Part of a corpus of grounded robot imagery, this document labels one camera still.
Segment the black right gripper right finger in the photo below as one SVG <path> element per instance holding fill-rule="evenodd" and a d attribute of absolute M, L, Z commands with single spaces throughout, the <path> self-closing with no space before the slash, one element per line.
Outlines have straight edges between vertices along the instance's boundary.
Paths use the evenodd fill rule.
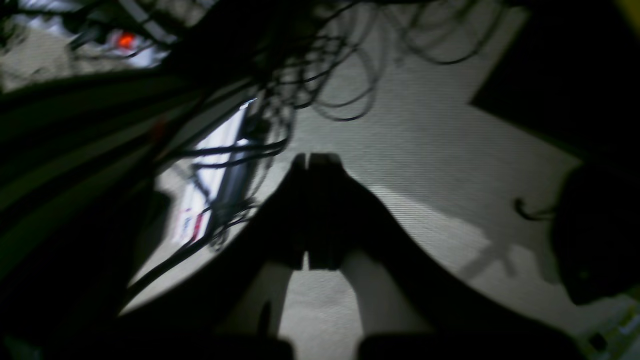
<path fill-rule="evenodd" d="M 431 326 L 402 293 L 386 267 L 368 254 L 366 228 L 345 204 L 347 180 L 336 153 L 311 153 L 308 160 L 310 239 L 313 271 L 339 271 L 352 287 L 365 335 L 429 333 Z"/>

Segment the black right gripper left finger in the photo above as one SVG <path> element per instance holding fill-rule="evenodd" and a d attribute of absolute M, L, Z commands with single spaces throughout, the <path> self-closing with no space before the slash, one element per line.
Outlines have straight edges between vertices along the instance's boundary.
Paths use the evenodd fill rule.
<path fill-rule="evenodd" d="M 303 266 L 300 239 L 306 155 L 295 155 L 279 186 L 222 251 L 226 303 L 220 332 L 276 337 L 288 286 Z"/>

